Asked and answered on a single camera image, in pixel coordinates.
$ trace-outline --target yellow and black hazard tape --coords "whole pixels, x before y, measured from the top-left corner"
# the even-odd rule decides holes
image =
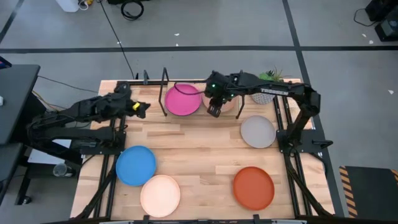
[[[397,185],[398,185],[398,171],[396,171],[396,170],[391,170],[391,172],[394,174],[394,177],[396,178]]]
[[[348,172],[345,166],[341,166],[339,170],[341,182],[343,183],[344,194],[347,201],[348,216],[350,218],[356,218],[358,216],[358,213],[355,208],[353,189],[351,188],[351,184],[349,182]]]

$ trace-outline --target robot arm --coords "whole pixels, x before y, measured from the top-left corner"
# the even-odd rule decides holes
[[[234,97],[267,93],[293,98],[300,113],[293,124],[287,127],[287,140],[293,146],[300,145],[301,133],[308,120],[320,112],[320,95],[304,83],[283,83],[261,80],[257,76],[240,71],[231,75],[212,72],[206,81],[205,96],[211,98],[208,113],[218,117],[221,107]]]
[[[48,143],[53,139],[90,139],[101,152],[106,151],[104,148],[123,148],[125,133],[116,132],[113,127],[90,130],[65,128],[65,125],[74,121],[100,123],[125,115],[145,118],[146,109],[150,104],[132,101],[130,97],[131,89],[128,83],[122,83],[114,89],[114,93],[79,101],[63,111],[42,114],[28,125],[28,139],[35,147],[48,147]]]

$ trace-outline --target blue plate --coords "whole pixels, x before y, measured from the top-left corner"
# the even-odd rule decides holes
[[[126,149],[116,162],[116,173],[120,181],[130,186],[146,183],[156,170],[154,153],[145,146]]]

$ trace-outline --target gray plate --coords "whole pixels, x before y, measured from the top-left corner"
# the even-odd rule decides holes
[[[254,115],[243,121],[241,135],[250,146],[261,149],[274,142],[276,130],[267,118]]]

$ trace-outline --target white pot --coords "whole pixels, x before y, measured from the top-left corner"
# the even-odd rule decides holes
[[[65,12],[77,12],[79,10],[78,0],[56,0]]]
[[[272,102],[272,100],[274,100],[274,97],[275,95],[267,93],[256,93],[251,95],[251,98],[254,100],[254,102],[262,105]]]

